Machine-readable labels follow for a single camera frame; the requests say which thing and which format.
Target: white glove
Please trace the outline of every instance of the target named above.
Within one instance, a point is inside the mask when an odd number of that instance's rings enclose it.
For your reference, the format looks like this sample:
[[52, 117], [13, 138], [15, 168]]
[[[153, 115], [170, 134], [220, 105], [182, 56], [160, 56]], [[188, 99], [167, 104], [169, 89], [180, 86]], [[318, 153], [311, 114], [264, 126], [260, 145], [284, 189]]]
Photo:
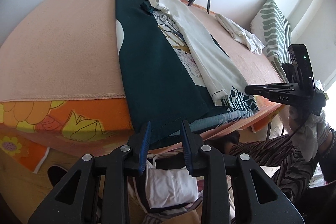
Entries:
[[[295, 131], [303, 121], [303, 114], [295, 107], [289, 108], [289, 126]], [[326, 114], [322, 109], [321, 115], [310, 114], [305, 124], [291, 137], [293, 145], [300, 148], [305, 161], [310, 161], [317, 153], [318, 147], [326, 140], [330, 126], [326, 122]]]

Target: black camera device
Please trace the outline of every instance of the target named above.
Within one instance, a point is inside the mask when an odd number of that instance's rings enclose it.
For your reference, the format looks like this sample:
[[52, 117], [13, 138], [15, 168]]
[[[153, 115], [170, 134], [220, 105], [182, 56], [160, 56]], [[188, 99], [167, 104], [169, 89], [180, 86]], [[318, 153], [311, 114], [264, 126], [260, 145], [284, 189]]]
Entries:
[[269, 101], [301, 108], [314, 115], [320, 115], [326, 106], [323, 91], [316, 89], [307, 48], [304, 44], [288, 47], [292, 64], [284, 64], [290, 83], [248, 85], [245, 93], [261, 95]]

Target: white bag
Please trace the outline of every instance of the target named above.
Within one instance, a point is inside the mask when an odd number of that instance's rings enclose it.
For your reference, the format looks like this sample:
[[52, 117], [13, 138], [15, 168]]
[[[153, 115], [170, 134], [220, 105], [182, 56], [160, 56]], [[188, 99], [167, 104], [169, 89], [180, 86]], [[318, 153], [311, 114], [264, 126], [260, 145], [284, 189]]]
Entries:
[[182, 169], [156, 169], [147, 161], [146, 197], [150, 208], [165, 208], [183, 203], [192, 203], [198, 199], [197, 180], [189, 175], [186, 167]]

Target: striped pillow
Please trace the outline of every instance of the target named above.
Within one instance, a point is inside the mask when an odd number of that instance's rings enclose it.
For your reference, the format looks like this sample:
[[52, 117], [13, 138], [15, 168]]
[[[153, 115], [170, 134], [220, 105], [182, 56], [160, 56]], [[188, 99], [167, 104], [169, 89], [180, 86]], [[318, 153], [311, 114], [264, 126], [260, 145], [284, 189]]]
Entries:
[[291, 63], [287, 48], [291, 44], [291, 27], [274, 0], [267, 0], [251, 22], [251, 33], [265, 45], [267, 56], [284, 82], [288, 82], [281, 63]]

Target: white towel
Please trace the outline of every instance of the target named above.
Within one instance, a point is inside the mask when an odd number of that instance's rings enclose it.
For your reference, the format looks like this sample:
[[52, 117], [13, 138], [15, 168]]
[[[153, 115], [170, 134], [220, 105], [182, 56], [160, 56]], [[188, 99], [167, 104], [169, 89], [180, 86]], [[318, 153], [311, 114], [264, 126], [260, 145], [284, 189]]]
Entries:
[[148, 1], [178, 25], [214, 104], [251, 111], [247, 101], [253, 97], [244, 93], [246, 80], [188, 7], [180, 0]]
[[244, 30], [236, 22], [233, 22], [231, 19], [228, 19], [221, 14], [216, 14], [215, 17], [235, 41], [247, 46], [251, 52], [261, 55], [264, 44], [258, 37], [251, 34], [249, 31]]
[[182, 169], [156, 169], [147, 161], [146, 166], [146, 198], [150, 208], [165, 208], [183, 203], [192, 203], [198, 199], [196, 177], [189, 175], [189, 171]]

